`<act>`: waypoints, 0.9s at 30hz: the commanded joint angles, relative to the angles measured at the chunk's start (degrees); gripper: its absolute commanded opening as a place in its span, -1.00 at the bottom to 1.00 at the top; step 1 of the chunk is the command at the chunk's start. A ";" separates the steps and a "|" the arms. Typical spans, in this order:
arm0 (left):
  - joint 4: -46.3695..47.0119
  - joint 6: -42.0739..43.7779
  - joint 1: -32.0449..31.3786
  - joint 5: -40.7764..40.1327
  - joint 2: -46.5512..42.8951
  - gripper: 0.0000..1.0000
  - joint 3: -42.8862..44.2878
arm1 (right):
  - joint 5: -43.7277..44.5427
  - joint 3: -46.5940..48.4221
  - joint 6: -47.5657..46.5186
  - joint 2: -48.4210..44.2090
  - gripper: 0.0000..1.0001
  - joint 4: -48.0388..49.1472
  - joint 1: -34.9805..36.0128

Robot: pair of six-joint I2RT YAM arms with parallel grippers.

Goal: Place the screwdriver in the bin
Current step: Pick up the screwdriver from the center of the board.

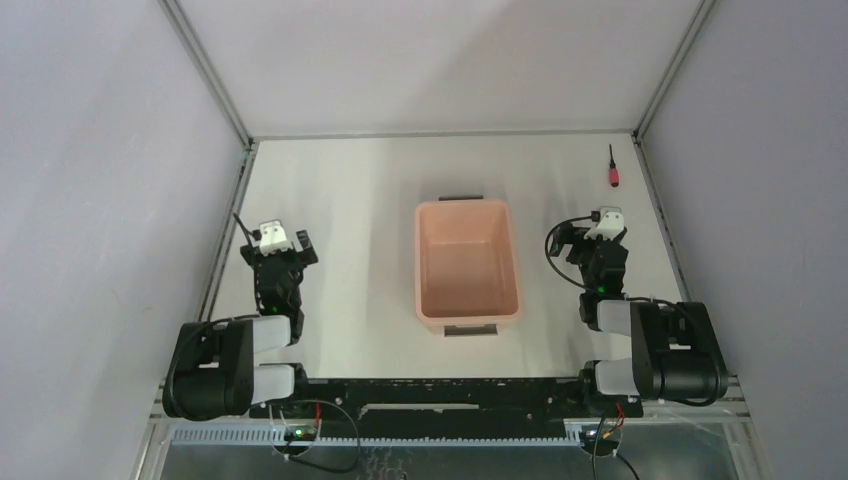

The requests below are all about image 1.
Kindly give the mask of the red handled screwdriver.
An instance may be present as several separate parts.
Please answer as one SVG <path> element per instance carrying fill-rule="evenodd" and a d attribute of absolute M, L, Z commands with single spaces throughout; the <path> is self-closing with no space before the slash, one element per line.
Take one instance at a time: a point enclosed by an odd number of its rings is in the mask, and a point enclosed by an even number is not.
<path fill-rule="evenodd" d="M 613 188 L 617 188 L 620 183 L 619 173 L 617 169 L 617 165 L 614 158 L 613 147 L 611 144 L 608 145 L 609 152 L 609 162 L 608 162 L 608 182 L 609 185 Z"/>

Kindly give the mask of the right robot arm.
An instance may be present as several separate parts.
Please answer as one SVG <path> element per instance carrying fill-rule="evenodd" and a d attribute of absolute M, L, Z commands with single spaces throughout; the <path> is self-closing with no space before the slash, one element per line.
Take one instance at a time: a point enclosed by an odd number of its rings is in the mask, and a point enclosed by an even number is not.
<path fill-rule="evenodd" d="M 666 400 L 705 407 L 721 399 L 729 373 L 708 309 L 701 302 L 629 296 L 623 290 L 628 250 L 624 234 L 591 237 L 578 219 L 563 221 L 546 235 L 548 262 L 560 255 L 578 268 L 579 316 L 592 331 L 629 340 L 620 360 L 592 360 L 580 372 L 579 406 L 605 415 L 617 400 Z"/>

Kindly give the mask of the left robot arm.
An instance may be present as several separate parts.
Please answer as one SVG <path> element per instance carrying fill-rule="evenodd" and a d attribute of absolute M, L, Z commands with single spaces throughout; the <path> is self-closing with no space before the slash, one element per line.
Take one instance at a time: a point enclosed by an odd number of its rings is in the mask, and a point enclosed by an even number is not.
<path fill-rule="evenodd" d="M 208 421 L 263 401 L 255 355 L 299 342 L 301 284 L 319 262 L 308 232 L 295 238 L 274 222 L 246 236 L 239 252 L 252 271 L 254 313 L 181 326 L 162 392 L 167 416 Z"/>

